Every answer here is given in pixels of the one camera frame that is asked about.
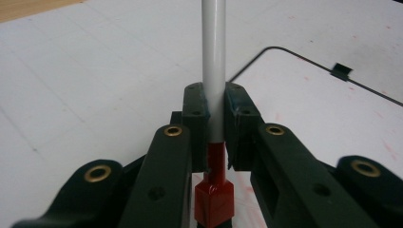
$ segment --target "red base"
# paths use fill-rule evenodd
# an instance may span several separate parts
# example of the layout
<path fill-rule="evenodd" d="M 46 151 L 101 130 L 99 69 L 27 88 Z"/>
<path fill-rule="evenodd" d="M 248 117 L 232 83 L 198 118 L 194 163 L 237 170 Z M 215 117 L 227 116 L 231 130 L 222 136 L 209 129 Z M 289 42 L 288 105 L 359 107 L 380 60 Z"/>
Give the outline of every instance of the red base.
<path fill-rule="evenodd" d="M 216 227 L 234 216 L 234 184 L 225 179 L 224 143 L 208 145 L 209 173 L 195 187 L 195 219 L 205 228 Z"/>

